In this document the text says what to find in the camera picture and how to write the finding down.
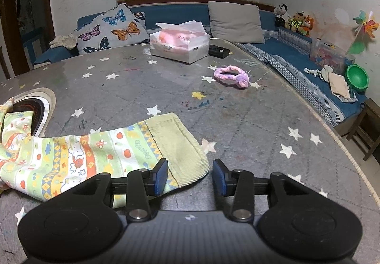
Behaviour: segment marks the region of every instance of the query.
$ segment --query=door frame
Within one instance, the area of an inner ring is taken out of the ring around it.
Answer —
[[[56,35],[54,32],[53,19],[51,15],[50,0],[44,0],[46,30],[50,40]],[[20,32],[17,23],[14,0],[0,0],[0,18],[3,29],[4,41],[9,60],[15,76],[30,71],[24,49],[22,47]]]

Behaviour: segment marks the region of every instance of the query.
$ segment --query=black wallet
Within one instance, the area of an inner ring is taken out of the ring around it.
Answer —
[[[209,55],[223,59],[229,55],[229,49],[226,49],[225,47],[210,45]]]

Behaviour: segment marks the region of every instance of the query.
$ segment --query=panda plush toy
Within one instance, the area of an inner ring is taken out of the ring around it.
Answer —
[[[284,26],[285,22],[288,22],[290,16],[288,14],[288,7],[285,4],[281,4],[276,9],[276,20],[274,25],[278,28]]]

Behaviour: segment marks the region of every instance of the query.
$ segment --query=pink headband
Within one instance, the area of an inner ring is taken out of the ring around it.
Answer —
[[[239,74],[234,75],[234,74],[223,74],[224,72],[233,72],[236,71]],[[231,80],[234,81],[235,84],[239,88],[247,88],[249,85],[249,76],[245,71],[240,69],[239,67],[236,66],[228,66],[224,68],[218,68],[214,72],[214,78],[218,80]]]

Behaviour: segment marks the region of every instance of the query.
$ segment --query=stuffed animal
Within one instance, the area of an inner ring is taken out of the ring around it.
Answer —
[[[284,27],[290,29],[292,32],[296,32],[297,29],[303,24],[304,20],[304,12],[297,12],[293,18],[289,19],[288,22],[285,22]]]
[[[281,4],[276,9],[276,19],[274,25],[278,28],[284,26],[285,22],[288,22],[290,16],[288,14],[288,7],[285,4]]]
[[[313,28],[314,25],[314,19],[310,18],[310,15],[308,14],[307,17],[305,18],[302,26],[298,28],[298,32],[301,35],[304,35],[306,37],[310,36],[310,30]]]

